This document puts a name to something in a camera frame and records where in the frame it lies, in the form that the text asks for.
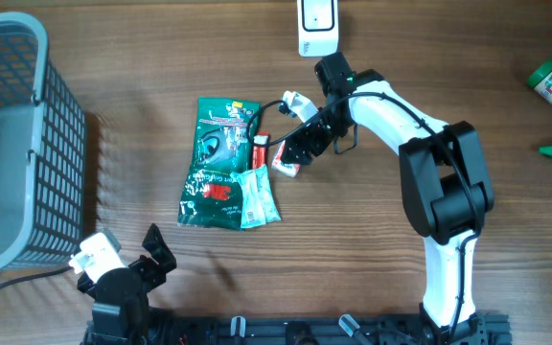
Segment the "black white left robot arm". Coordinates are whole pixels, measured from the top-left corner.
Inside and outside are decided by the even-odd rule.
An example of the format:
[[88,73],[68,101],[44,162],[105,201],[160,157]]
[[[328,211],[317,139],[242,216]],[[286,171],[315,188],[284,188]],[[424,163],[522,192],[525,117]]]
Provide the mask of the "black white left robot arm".
[[80,277],[77,289],[94,299],[92,320],[83,344],[173,344],[169,335],[173,316],[150,306],[148,294],[166,282],[177,267],[156,224],[149,226],[142,246],[149,252],[125,264],[121,245],[103,230],[80,243],[69,261]]

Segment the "small red white packet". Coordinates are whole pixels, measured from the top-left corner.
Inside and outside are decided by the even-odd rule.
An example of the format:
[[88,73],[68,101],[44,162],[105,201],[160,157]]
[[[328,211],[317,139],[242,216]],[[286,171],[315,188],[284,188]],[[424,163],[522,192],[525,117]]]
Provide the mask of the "small red white packet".
[[300,165],[294,163],[284,163],[282,160],[285,152],[285,142],[281,142],[276,154],[272,159],[271,168],[288,177],[295,177],[300,171]]

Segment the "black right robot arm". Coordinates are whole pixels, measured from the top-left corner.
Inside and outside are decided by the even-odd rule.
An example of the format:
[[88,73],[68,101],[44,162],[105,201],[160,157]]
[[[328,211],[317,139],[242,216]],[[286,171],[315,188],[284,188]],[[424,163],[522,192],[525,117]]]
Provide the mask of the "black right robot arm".
[[473,251],[495,196],[476,130],[450,125],[399,96],[379,72],[351,69],[340,52],[314,67],[326,103],[292,91],[279,109],[301,119],[284,139],[282,159],[308,165],[348,132],[365,127],[399,159],[402,206],[424,241],[425,294],[410,320],[418,344],[488,344],[472,300]]

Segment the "red stick packet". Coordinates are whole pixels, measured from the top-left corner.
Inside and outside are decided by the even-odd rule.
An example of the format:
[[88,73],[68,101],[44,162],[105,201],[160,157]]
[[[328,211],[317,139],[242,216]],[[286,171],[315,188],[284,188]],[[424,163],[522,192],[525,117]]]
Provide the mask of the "red stick packet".
[[265,144],[268,143],[269,133],[267,131],[258,132],[254,136],[255,146],[252,150],[251,168],[258,169],[266,163],[267,148]]

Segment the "pale teal packet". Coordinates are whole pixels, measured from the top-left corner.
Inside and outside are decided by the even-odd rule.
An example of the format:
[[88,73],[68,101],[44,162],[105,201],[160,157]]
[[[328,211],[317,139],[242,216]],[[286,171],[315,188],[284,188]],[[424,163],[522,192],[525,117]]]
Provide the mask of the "pale teal packet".
[[282,220],[271,192],[266,164],[246,172],[232,172],[230,176],[241,187],[242,229]]

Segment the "green 3M product pouch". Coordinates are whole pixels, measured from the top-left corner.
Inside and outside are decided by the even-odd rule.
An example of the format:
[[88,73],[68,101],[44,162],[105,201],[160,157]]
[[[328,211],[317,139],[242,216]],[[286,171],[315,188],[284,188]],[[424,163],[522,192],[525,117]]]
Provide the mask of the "green 3M product pouch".
[[197,100],[192,160],[179,200],[181,226],[239,230],[242,190],[231,177],[250,169],[259,103],[226,98]]

